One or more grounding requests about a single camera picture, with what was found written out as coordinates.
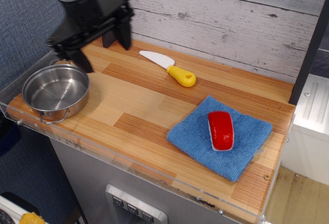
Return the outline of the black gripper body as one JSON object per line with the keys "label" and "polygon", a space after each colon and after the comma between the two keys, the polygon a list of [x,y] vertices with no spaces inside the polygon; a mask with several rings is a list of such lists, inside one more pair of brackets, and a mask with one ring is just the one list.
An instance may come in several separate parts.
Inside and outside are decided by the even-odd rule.
{"label": "black gripper body", "polygon": [[65,18],[47,39],[57,52],[80,49],[134,15],[129,0],[64,2]]}

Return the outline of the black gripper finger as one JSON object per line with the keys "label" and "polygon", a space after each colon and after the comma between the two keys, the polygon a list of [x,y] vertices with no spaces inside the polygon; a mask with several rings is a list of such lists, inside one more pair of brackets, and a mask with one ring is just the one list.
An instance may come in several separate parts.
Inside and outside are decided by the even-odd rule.
{"label": "black gripper finger", "polygon": [[92,65],[80,49],[67,51],[67,57],[72,60],[84,73],[94,72]]}
{"label": "black gripper finger", "polygon": [[131,46],[131,26],[129,21],[118,24],[114,29],[114,34],[119,43],[128,50]]}

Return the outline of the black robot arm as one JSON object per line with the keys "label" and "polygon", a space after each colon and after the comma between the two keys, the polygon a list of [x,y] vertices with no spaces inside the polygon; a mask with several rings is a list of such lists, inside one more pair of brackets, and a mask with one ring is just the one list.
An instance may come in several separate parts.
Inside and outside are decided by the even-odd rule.
{"label": "black robot arm", "polygon": [[72,60],[83,72],[93,68],[81,48],[112,31],[125,48],[131,46],[131,18],[134,15],[129,0],[59,0],[65,9],[61,25],[47,39],[57,55]]}

